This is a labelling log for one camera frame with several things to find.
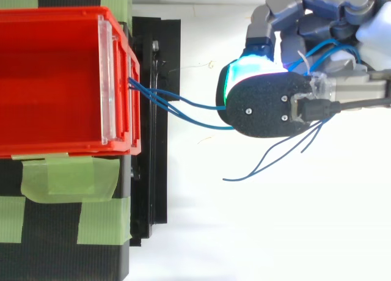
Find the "robotic hand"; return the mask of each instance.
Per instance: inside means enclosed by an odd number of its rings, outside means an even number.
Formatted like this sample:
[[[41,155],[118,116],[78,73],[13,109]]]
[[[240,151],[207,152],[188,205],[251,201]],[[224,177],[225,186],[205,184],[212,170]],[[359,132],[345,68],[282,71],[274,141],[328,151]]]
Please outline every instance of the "robotic hand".
[[[388,1],[266,0],[242,56],[221,71],[223,121],[247,136],[285,137],[344,110],[390,106]],[[281,65],[273,62],[276,31]]]

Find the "black metal frame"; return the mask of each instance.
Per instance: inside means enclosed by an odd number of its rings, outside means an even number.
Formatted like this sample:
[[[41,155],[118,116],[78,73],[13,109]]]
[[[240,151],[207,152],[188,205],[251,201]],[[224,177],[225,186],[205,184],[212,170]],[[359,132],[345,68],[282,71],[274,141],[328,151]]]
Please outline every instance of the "black metal frame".
[[[180,21],[133,18],[133,48],[141,84],[179,93]],[[167,223],[167,122],[167,112],[142,97],[142,153],[132,163],[131,246],[149,238],[152,225]]]

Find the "red plastic bin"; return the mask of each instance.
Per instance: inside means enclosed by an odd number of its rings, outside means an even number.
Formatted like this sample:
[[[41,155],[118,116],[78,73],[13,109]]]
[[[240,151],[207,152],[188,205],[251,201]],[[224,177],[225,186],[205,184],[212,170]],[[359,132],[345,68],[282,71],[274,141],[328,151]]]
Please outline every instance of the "red plastic bin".
[[[137,155],[140,65],[109,9],[0,10],[0,156]]]

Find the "black cable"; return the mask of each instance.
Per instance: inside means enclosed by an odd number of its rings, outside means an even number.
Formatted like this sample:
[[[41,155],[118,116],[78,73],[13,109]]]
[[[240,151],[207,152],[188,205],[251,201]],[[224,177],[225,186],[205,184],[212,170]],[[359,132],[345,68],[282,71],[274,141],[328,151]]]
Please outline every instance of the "black cable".
[[[372,100],[363,100],[363,101],[355,101],[349,103],[342,103],[341,110],[352,110],[357,108],[367,108],[367,107],[375,107],[375,106],[387,106],[391,104],[391,98],[383,98],[383,99],[372,99]]]
[[[390,106],[391,98],[354,101],[349,103],[331,102],[324,99],[299,100],[300,118],[305,122],[325,120],[342,111],[376,106]]]

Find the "green led light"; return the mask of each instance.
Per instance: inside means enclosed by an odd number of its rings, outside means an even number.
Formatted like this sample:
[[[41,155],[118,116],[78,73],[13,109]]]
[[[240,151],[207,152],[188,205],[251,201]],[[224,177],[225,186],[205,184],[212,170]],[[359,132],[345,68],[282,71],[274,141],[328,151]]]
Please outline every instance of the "green led light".
[[[239,82],[256,75],[267,75],[271,73],[287,72],[282,65],[275,64],[266,56],[249,55],[244,56],[228,68],[227,79],[224,86],[224,104],[227,103],[229,92]]]

